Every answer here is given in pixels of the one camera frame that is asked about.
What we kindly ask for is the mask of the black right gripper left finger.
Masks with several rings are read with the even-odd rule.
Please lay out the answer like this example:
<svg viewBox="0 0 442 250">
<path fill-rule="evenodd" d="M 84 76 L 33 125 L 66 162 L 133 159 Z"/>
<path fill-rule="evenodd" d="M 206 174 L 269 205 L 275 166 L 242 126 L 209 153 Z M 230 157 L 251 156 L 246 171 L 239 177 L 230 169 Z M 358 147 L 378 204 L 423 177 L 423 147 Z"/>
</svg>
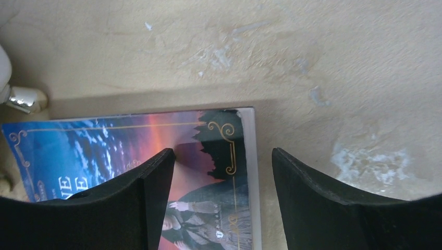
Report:
<svg viewBox="0 0 442 250">
<path fill-rule="evenodd" d="M 1 249 L 158 249 L 174 164 L 166 148 L 68 199 L 1 198 Z"/>
</svg>

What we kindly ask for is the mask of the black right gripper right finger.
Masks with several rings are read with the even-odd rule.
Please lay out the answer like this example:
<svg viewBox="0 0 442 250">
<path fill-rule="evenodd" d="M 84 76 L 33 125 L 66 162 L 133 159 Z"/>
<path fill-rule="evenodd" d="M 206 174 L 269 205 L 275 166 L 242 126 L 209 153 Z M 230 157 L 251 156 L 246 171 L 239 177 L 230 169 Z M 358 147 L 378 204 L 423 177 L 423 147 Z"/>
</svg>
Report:
<svg viewBox="0 0 442 250">
<path fill-rule="evenodd" d="M 441 195 L 413 201 L 334 179 L 285 150 L 272 167 L 289 249 L 441 249 Z"/>
</svg>

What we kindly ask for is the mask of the Jane Eyre book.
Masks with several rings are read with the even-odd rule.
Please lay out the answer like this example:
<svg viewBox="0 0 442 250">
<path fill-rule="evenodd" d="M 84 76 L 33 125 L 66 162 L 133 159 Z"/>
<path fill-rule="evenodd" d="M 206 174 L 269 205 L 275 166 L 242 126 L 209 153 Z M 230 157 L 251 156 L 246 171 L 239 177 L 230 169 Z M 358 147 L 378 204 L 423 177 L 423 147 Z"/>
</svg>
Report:
<svg viewBox="0 0 442 250">
<path fill-rule="evenodd" d="M 2 125 L 26 200 L 68 199 L 166 148 L 175 164 L 158 249 L 261 249 L 255 109 Z"/>
</svg>

